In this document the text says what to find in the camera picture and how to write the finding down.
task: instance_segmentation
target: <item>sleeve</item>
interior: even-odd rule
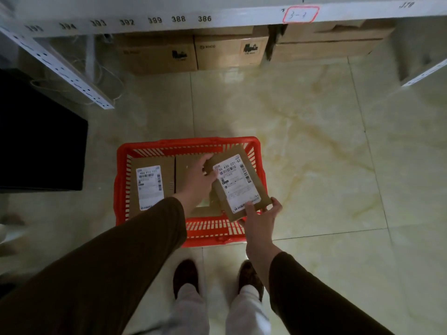
[[[269,270],[272,310],[290,334],[392,334],[387,328],[306,271],[288,253]]]
[[[166,198],[55,261],[0,301],[3,335],[121,335],[166,259],[186,240]]]

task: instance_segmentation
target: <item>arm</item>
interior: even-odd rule
[[[121,335],[166,259],[185,242],[185,214],[214,179],[198,163],[174,197],[75,249],[4,297],[2,335]]]
[[[258,215],[245,206],[247,256],[270,294],[272,310],[291,334],[392,334],[343,296],[307,272],[272,242],[281,204]]]

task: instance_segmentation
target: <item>shopping basket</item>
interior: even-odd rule
[[[118,171],[115,178],[114,211],[116,224],[129,218],[129,195],[132,159],[135,157],[176,156],[183,154],[219,153],[242,145],[262,184],[267,189],[262,168],[261,144],[256,137],[207,137],[154,142],[125,143],[118,148]],[[222,213],[219,217],[186,220],[187,240],[183,247],[203,247],[245,241],[244,228],[230,222]]]

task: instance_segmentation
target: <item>dark shoe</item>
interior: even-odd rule
[[[240,293],[240,289],[245,285],[252,285],[259,293],[259,300],[262,301],[264,295],[264,285],[262,284],[259,276],[253,268],[250,260],[245,260],[239,269],[239,288],[237,293]]]
[[[175,299],[177,299],[178,291],[185,283],[191,283],[198,292],[198,272],[193,260],[184,260],[175,270],[173,279]]]

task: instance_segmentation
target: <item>floor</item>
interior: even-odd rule
[[[115,110],[80,107],[84,190],[14,194],[23,270],[112,228],[116,150],[164,138],[256,136],[269,194],[284,206],[275,244],[396,334],[447,329],[447,68],[402,89],[389,41],[364,59],[124,76]],[[223,334],[245,245],[177,250],[126,334],[168,317],[173,272],[193,258],[212,334]],[[286,334],[263,304],[273,334]]]

